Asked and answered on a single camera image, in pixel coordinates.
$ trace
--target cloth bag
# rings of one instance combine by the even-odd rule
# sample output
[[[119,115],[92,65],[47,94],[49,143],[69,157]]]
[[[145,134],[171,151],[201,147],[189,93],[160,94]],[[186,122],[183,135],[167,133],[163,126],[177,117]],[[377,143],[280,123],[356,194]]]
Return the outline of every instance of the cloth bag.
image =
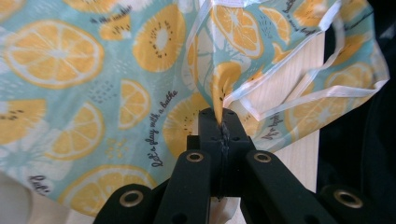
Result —
[[[372,13],[362,0],[2,3],[0,170],[95,216],[119,187],[166,180],[209,106],[281,149],[387,81]],[[334,55],[285,102],[251,97],[332,23]]]

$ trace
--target clamp jaw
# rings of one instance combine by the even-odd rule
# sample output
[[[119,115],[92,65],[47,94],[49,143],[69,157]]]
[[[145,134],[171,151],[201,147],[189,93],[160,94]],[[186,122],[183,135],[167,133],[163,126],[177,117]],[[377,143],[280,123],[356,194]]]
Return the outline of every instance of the clamp jaw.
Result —
[[[274,154],[256,150],[232,110],[218,125],[211,108],[199,114],[172,176],[155,189],[116,190],[94,224],[208,223],[210,197],[240,197],[247,223],[375,223],[377,210],[358,191],[306,189]]]

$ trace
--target fruit pattern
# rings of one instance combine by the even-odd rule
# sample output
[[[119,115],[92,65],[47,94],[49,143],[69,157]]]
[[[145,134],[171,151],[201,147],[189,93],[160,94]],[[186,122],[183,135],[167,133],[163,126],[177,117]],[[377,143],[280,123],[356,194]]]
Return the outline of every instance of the fruit pattern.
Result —
[[[370,98],[319,98],[257,121],[239,99],[320,32],[335,1],[215,6],[193,28],[199,2],[1,1],[0,170],[95,216],[120,186],[169,177],[200,110],[220,121],[234,100],[256,148],[274,151]],[[386,79],[371,9],[343,1],[341,16],[346,44],[305,96]]]

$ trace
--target metal grommet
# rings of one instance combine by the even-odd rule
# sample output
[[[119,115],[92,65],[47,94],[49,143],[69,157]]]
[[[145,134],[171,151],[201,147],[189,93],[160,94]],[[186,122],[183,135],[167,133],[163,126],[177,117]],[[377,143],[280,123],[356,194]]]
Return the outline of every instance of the metal grommet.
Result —
[[[258,152],[256,154],[254,154],[254,160],[259,161],[259,162],[270,162],[271,157],[265,153]]]
[[[129,195],[134,194],[137,197],[132,200],[132,201],[127,201],[126,197],[128,197]],[[124,207],[133,207],[133,206],[137,206],[138,204],[140,204],[143,201],[143,193],[140,192],[139,190],[129,190],[126,191],[125,193],[123,193],[120,197],[120,204]]]
[[[351,208],[361,208],[363,207],[363,201],[355,196],[354,194],[338,189],[334,192],[334,198],[341,204],[351,207]]]
[[[204,155],[198,152],[192,152],[187,155],[187,160],[192,162],[198,162],[204,159]]]

